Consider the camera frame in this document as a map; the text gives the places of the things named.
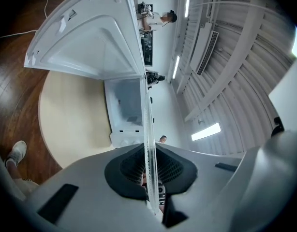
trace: man with black cap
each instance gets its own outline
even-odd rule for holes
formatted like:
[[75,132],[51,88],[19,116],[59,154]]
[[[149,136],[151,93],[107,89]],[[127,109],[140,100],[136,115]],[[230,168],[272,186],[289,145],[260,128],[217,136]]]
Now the man with black cap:
[[138,27],[140,31],[156,31],[169,22],[176,22],[177,18],[173,10],[166,13],[163,17],[157,12],[152,12],[152,16],[145,15],[138,19]]

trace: black vent grille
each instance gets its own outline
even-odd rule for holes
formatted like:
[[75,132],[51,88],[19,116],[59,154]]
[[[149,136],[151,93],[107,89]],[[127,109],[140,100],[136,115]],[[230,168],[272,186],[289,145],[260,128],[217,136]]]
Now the black vent grille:
[[205,53],[205,56],[203,58],[203,61],[201,62],[201,65],[199,67],[199,70],[197,72],[198,75],[201,75],[201,73],[203,72],[203,70],[205,69],[207,63],[208,63],[208,60],[213,52],[213,48],[214,48],[214,45],[216,43],[216,40],[217,40],[217,36],[218,36],[218,33],[217,32],[214,32],[213,31],[213,34],[212,34],[212,37],[211,37],[211,40],[210,40],[210,44],[208,45],[208,49]]

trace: air vent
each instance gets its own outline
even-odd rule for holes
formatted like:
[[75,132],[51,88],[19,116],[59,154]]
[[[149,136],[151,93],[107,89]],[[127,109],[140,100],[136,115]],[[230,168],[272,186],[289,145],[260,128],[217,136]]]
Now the air vent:
[[215,43],[217,41],[217,37],[218,37],[218,32],[212,31],[211,34],[210,34],[208,47],[207,47],[207,49],[205,51],[205,54],[204,54],[204,56],[202,58],[202,61],[200,62],[199,68],[197,70],[198,75],[201,75],[201,73],[203,72],[203,70],[207,66],[208,61],[210,59],[210,56],[211,56],[211,54],[213,52]]

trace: white wall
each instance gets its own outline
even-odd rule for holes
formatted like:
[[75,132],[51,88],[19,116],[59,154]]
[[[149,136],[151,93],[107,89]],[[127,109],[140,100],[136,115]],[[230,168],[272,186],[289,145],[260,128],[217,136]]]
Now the white wall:
[[[138,0],[153,4],[153,11],[161,16],[170,10],[176,12],[176,0]],[[149,68],[158,71],[161,75],[167,76],[172,54],[172,46],[175,36],[175,23],[168,23],[163,28],[153,32],[153,67]]]
[[166,81],[160,82],[149,90],[149,94],[153,98],[155,139],[159,140],[162,135],[165,135],[167,145],[189,149],[183,118],[172,86]]

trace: white cabinet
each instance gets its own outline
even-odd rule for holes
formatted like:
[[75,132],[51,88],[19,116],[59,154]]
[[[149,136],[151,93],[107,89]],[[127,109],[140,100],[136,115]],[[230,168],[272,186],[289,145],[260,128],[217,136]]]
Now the white cabinet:
[[24,66],[106,80],[113,137],[143,138],[147,85],[133,0],[64,1],[36,32]]

